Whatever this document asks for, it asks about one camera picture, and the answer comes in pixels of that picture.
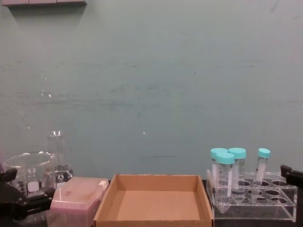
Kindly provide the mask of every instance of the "teal screw cap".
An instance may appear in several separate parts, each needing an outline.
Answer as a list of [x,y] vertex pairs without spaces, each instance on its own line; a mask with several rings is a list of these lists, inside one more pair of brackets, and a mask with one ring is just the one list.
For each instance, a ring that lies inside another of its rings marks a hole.
[[266,148],[259,148],[258,156],[264,157],[264,158],[269,158],[270,157],[270,150],[268,150]]
[[246,149],[244,149],[244,148],[229,148],[228,152],[235,155],[236,159],[246,158]]
[[233,164],[235,163],[235,155],[232,153],[219,152],[216,156],[216,162],[220,164]]
[[210,155],[212,158],[216,159],[216,153],[218,152],[225,152],[227,153],[228,152],[228,149],[225,149],[225,148],[213,148],[210,150]]

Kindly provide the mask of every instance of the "pink pipette tip box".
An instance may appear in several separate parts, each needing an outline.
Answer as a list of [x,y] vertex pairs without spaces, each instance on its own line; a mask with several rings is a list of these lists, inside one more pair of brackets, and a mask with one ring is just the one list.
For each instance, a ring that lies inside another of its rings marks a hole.
[[108,179],[73,177],[56,190],[46,212],[48,227],[91,227]]

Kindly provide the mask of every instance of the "beaker logo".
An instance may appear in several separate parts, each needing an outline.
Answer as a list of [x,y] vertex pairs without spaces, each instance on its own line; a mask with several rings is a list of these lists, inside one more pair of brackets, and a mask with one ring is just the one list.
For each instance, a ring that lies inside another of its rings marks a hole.
[[29,174],[34,174],[36,172],[36,168],[28,169]]
[[64,176],[62,174],[58,175],[58,180],[62,181],[64,179]]

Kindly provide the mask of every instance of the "test tube rack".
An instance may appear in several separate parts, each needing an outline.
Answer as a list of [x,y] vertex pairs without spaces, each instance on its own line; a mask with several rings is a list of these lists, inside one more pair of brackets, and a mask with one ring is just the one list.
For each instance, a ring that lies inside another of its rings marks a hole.
[[[207,171],[206,190],[215,219],[265,219],[296,221],[298,188],[289,185],[280,173],[265,173],[262,186],[254,184],[255,173],[245,173],[239,181],[242,194],[232,191],[232,200],[226,212],[221,213],[215,201],[212,172]],[[253,203],[252,190],[258,190],[259,196]]]

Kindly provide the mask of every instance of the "open cardboard tray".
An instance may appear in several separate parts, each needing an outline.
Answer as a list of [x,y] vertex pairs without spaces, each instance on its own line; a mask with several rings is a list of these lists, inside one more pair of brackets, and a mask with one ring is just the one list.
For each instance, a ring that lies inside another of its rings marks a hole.
[[95,216],[95,227],[212,225],[197,175],[115,175]]

